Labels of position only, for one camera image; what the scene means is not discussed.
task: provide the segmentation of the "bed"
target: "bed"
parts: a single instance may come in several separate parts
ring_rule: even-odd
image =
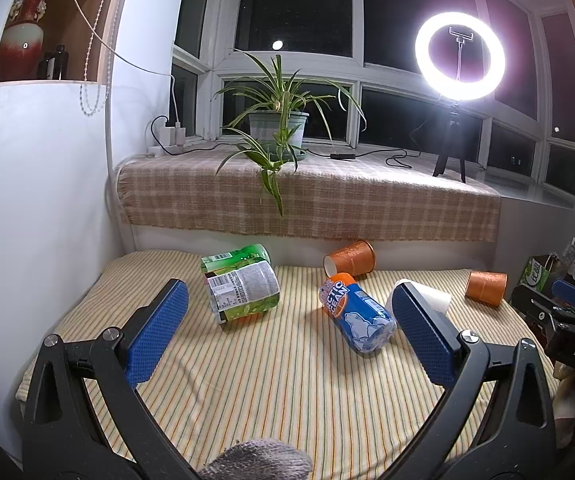
[[[402,331],[366,357],[350,350],[319,307],[323,269],[277,267],[281,301],[266,314],[218,325],[208,308],[199,256],[142,251],[110,263],[84,300],[59,324],[65,341],[122,326],[169,278],[185,281],[188,314],[149,382],[138,391],[171,442],[195,468],[252,438],[276,438],[306,451],[313,478],[377,478],[410,442],[439,400]],[[487,342],[514,345],[531,333],[505,302],[498,309],[463,298],[469,271],[375,271],[360,285],[381,304],[399,278],[453,295],[448,317]],[[548,385],[557,381],[542,353]],[[27,398],[32,365],[17,391]],[[490,398],[481,390],[453,454],[467,449]],[[88,390],[115,452],[130,457],[100,391]]]

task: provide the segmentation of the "green beverage can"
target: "green beverage can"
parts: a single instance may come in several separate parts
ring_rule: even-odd
[[[213,270],[225,269],[231,267],[238,262],[247,260],[249,258],[262,258],[270,262],[270,256],[261,244],[248,245],[243,249],[232,251],[231,253],[215,254],[214,256],[206,256],[201,258],[201,272],[212,272]]]
[[[266,312],[279,304],[279,282],[270,263],[260,256],[205,273],[210,308],[216,321]]]

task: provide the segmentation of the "metal screw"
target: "metal screw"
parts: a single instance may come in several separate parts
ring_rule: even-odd
[[[103,338],[106,341],[115,341],[117,340],[117,338],[119,338],[119,330],[117,328],[114,327],[110,327],[110,328],[106,328],[103,331]]]
[[[54,346],[56,343],[58,343],[58,335],[56,334],[50,334],[43,340],[43,344],[48,347]]]
[[[463,341],[468,343],[478,343],[480,339],[479,335],[474,330],[463,330],[461,332],[461,337],[463,338]]]

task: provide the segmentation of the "polar bear graphic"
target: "polar bear graphic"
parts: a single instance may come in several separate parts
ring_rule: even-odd
[[[374,323],[367,322],[360,314],[356,312],[348,312],[345,317],[345,322],[349,325],[352,332],[352,340],[354,344],[363,349],[365,342],[372,337],[372,335],[382,326],[387,325],[389,320],[385,317],[375,317]]]

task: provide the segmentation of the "window pane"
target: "window pane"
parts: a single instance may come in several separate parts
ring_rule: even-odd
[[[182,0],[179,25],[174,43],[186,52],[199,57],[203,18],[208,0]]]
[[[530,176],[535,147],[533,140],[492,123],[488,165]]]
[[[503,81],[495,98],[536,119],[536,62],[527,14],[508,0],[486,0],[491,28],[507,60]]]
[[[250,86],[253,88],[261,88],[261,85],[255,82],[245,83],[245,86]],[[331,95],[333,98],[328,99],[326,102],[330,106],[328,109],[325,104],[321,104],[325,118],[327,119],[328,125],[330,126],[332,139],[335,140],[345,140],[347,131],[347,112],[344,111],[339,106],[339,101],[337,98],[338,90],[333,86],[320,85],[320,84],[303,84],[299,88],[299,92],[311,92],[315,96]],[[343,103],[343,108],[347,110],[347,97],[341,96],[341,102]],[[231,92],[224,95],[223,98],[223,124],[231,123],[235,118],[242,113],[245,108],[250,107],[254,104],[251,99],[244,98],[241,96],[235,96]],[[314,139],[329,139],[327,129],[325,128],[325,123],[321,118],[321,114],[313,103],[308,103],[304,112],[310,114],[305,124],[304,137],[310,137]],[[250,133],[250,121],[247,117],[239,123],[237,129],[249,134]],[[224,130],[225,135],[233,135],[234,132]]]
[[[352,55],[352,0],[241,0],[241,50]]]
[[[367,130],[359,134],[359,142],[440,153],[449,123],[448,108],[373,90],[363,90],[362,108]],[[483,120],[464,113],[459,118],[465,139],[465,160],[475,162]],[[426,120],[423,127],[412,133]],[[459,157],[455,142],[450,147],[449,156]]]
[[[181,128],[186,128],[185,136],[196,135],[197,80],[198,76],[180,66],[172,65],[172,75],[176,79],[174,96],[181,116]],[[174,126],[174,101],[170,96],[170,126]]]
[[[567,14],[543,18],[552,73],[552,137],[575,142],[575,41]]]
[[[575,195],[575,152],[551,144],[545,181]]]
[[[416,35],[428,18],[449,10],[477,16],[474,0],[365,0],[365,62],[419,73],[414,54]],[[456,75],[458,47],[448,28],[434,35],[431,54],[441,70]],[[462,79],[482,76],[483,47],[475,35],[463,48]]]

